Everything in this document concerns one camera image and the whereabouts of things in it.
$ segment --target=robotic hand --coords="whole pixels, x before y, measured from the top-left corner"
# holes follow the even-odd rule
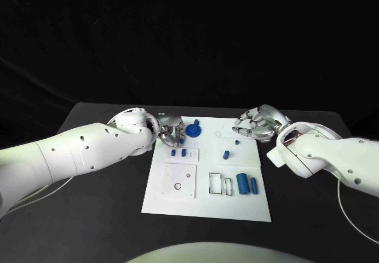
[[[343,139],[317,123],[293,122],[277,108],[263,105],[247,111],[235,121],[250,119],[251,129],[234,127],[244,136],[270,142],[277,147],[267,153],[277,167],[287,164],[294,173],[307,178],[327,170],[349,187],[379,196],[379,142],[363,138]]]
[[[108,124],[85,125],[0,150],[0,219],[28,194],[141,155],[153,149],[157,138],[170,147],[179,145],[185,138],[182,117],[165,113],[154,117],[143,108],[131,108]]]

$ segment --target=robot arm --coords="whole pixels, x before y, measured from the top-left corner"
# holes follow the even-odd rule
[[[234,127],[237,133],[261,142],[270,142],[277,134],[277,147],[267,153],[277,167],[287,164],[293,172],[307,178],[327,170],[345,185],[379,196],[376,156],[379,142],[362,138],[343,139],[317,123],[297,122],[271,106],[250,110],[235,124],[251,119],[252,129]]]
[[[162,113],[154,118],[143,108],[134,108],[108,124],[85,125],[0,150],[0,218],[29,193],[143,154],[153,149],[157,137],[166,145],[176,146],[185,138],[183,128],[180,117]]]

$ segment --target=black curtain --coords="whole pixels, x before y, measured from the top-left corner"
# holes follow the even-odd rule
[[[0,2],[0,16],[6,141],[10,132],[22,142],[55,134],[81,101],[267,103],[336,111],[352,127],[376,115],[365,92],[371,35],[339,8],[12,0]]]

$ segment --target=table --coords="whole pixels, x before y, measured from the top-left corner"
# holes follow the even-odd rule
[[[59,133],[95,122],[107,123],[131,107],[136,105],[77,104]],[[172,112],[227,118],[247,110],[141,107],[153,115]],[[283,112],[294,121],[322,123],[345,138],[352,136],[337,113]],[[143,214],[150,151],[75,177],[58,193],[3,218],[0,262],[126,262],[159,248],[201,241],[257,245],[316,262],[378,262],[378,245],[343,217],[335,176],[322,171],[304,179],[288,167],[276,168],[265,156],[274,146],[276,142],[258,144],[271,223]],[[356,225],[379,239],[378,198],[342,186],[342,202]]]

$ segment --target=white board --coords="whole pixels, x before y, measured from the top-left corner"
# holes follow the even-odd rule
[[[172,148],[160,140],[156,141],[143,213],[271,222],[257,142],[232,132],[235,119],[183,117],[185,124],[192,124],[196,119],[201,122],[202,134],[196,138],[188,136],[180,148],[199,149],[198,162],[189,162],[185,157],[173,159],[169,154]],[[241,127],[248,128],[248,122],[244,122]],[[228,160],[222,158],[225,150],[231,152]],[[196,166],[193,199],[165,197],[162,194],[167,163]],[[209,173],[221,174],[221,195],[209,193]],[[255,177],[258,195],[239,195],[239,173],[247,174],[248,181]],[[225,178],[231,178],[232,196],[225,195]]]

